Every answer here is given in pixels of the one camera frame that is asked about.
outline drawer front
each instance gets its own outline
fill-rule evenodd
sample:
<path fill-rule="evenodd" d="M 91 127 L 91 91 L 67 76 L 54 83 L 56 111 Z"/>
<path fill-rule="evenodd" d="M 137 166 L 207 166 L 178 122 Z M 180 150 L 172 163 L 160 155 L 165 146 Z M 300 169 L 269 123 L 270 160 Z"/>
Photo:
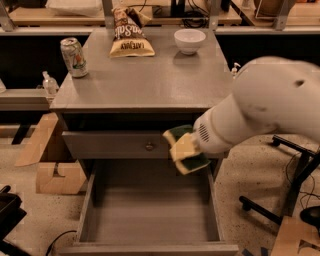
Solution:
<path fill-rule="evenodd" d="M 169 146 L 160 131 L 63 132 L 77 159 L 168 158 Z"/>
<path fill-rule="evenodd" d="M 234 256 L 238 246 L 227 244 L 167 245 L 167 246 L 79 246 L 64 248 L 59 255 L 105 256 Z"/>

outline cabinet top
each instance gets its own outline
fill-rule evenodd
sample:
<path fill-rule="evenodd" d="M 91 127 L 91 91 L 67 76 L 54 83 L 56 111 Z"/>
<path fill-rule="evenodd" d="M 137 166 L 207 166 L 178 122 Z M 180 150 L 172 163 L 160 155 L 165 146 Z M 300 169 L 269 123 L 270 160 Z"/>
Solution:
<path fill-rule="evenodd" d="M 114 31 L 98 28 L 83 46 L 89 74 L 67 75 L 51 104 L 55 112 L 192 112 L 206 110 L 231 91 L 232 75 L 212 31 L 195 55 L 174 41 L 179 28 L 144 28 L 153 57 L 110 58 Z"/>

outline white bowl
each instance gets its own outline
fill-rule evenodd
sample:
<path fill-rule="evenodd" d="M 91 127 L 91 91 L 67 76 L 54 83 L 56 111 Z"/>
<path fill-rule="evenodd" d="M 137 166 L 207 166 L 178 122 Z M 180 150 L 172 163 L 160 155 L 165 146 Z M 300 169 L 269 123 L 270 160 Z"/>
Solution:
<path fill-rule="evenodd" d="M 195 54 L 206 39 L 206 34 L 197 29 L 180 29 L 174 33 L 180 51 L 186 55 Z"/>

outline drawer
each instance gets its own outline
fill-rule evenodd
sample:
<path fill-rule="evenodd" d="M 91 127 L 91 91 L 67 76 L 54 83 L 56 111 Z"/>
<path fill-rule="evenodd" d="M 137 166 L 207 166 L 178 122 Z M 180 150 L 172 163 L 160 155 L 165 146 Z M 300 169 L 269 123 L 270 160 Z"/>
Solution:
<path fill-rule="evenodd" d="M 73 247 L 60 255 L 229 256 L 209 168 L 182 176 L 163 159 L 96 160 Z"/>
<path fill-rule="evenodd" d="M 62 134 L 75 159 L 168 158 L 160 131 L 88 131 Z"/>

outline drawer handle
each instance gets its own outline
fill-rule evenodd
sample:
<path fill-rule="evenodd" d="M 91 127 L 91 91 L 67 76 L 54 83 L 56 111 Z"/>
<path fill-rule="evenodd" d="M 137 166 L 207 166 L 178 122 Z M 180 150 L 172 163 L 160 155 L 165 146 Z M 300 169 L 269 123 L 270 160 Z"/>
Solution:
<path fill-rule="evenodd" d="M 154 149 L 154 145 L 151 142 L 148 142 L 146 144 L 146 150 L 147 151 L 152 151 Z"/>

